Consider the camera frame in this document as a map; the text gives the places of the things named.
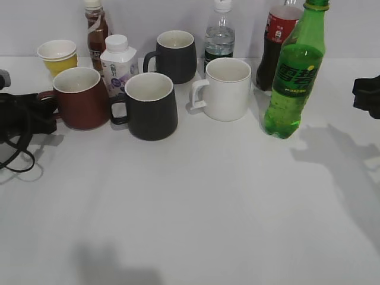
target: yellow paper cup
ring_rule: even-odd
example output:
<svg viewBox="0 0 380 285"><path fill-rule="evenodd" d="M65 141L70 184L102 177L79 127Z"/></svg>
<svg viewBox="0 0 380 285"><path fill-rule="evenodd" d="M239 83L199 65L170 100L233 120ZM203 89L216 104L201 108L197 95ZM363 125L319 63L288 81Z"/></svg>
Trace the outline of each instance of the yellow paper cup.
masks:
<svg viewBox="0 0 380 285"><path fill-rule="evenodd" d="M37 54L42 58L52 77L78 66L77 47L70 40L52 40L44 43L37 49Z"/></svg>

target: white mug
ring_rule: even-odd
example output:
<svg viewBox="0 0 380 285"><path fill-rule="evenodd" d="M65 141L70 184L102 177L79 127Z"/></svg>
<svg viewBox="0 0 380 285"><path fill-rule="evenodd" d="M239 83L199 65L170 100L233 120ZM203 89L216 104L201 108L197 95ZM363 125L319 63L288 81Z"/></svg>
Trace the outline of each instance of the white mug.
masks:
<svg viewBox="0 0 380 285"><path fill-rule="evenodd" d="M217 121L240 119L248 110L251 74L251 67L235 58L211 61L206 67L206 79L194 82L191 87L191 109L203 108L207 116ZM196 101L203 87L203 100Z"/></svg>

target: mug handle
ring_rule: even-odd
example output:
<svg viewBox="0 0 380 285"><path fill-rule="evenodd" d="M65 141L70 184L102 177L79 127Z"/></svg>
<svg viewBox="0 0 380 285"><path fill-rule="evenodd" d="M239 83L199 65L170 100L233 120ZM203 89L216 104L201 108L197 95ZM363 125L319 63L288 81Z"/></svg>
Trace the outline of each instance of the mug handle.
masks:
<svg viewBox="0 0 380 285"><path fill-rule="evenodd" d="M44 91L44 92L41 92L37 95L37 100L40 100L40 101L44 101L46 99L52 99L52 98L55 98L54 90ZM54 113L53 119L54 120L61 119L61 114Z"/></svg>
<svg viewBox="0 0 380 285"><path fill-rule="evenodd" d="M148 66L149 66L150 60L152 58L155 58L156 56L159 56L160 54L161 54L160 52L155 51L155 52L150 52L147 55L145 55L144 64L143 64L143 67L142 67L143 73L148 72Z"/></svg>
<svg viewBox="0 0 380 285"><path fill-rule="evenodd" d="M206 107L207 104L205 101L202 100L202 101L196 102L195 99L198 98L198 93L200 92L200 90L203 87L209 86L209 85L210 85L210 82L207 79L199 80L192 84L191 91L190 91L190 105L191 105L190 109L191 110Z"/></svg>
<svg viewBox="0 0 380 285"><path fill-rule="evenodd" d="M110 107L110 114L111 114L111 122L115 125L123 125L123 124L127 124L129 122L128 114L126 114L125 117L115 118L113 116L113 112L112 112L112 105L113 104L117 104L117 103L124 103L125 104L125 100L126 100L125 94L120 94L120 95L117 95L116 97L110 98L109 107Z"/></svg>

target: white wall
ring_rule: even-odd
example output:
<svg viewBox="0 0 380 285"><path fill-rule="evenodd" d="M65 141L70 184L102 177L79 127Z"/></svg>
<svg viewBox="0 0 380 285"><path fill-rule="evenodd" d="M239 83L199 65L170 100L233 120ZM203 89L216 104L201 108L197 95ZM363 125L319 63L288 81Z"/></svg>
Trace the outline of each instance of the white wall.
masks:
<svg viewBox="0 0 380 285"><path fill-rule="evenodd" d="M234 0L237 57L260 57L270 6L281 0ZM331 0L327 12L327 56L378 57L380 1ZM82 0L2 0L0 55L35 55L52 39L71 39L80 55L86 48L87 22ZM103 0L114 33L125 34L139 55L154 49L163 31L183 29L194 34L198 53L212 0Z"/></svg>

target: green soda bottle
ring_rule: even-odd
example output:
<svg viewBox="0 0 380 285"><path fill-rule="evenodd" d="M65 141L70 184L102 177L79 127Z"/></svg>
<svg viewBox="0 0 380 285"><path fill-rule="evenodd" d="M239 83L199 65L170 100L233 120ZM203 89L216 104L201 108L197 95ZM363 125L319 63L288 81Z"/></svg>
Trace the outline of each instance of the green soda bottle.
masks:
<svg viewBox="0 0 380 285"><path fill-rule="evenodd" d="M306 0L305 12L283 43L274 77L271 103L264 117L265 131L290 137L314 86L326 52L324 15L329 0Z"/></svg>

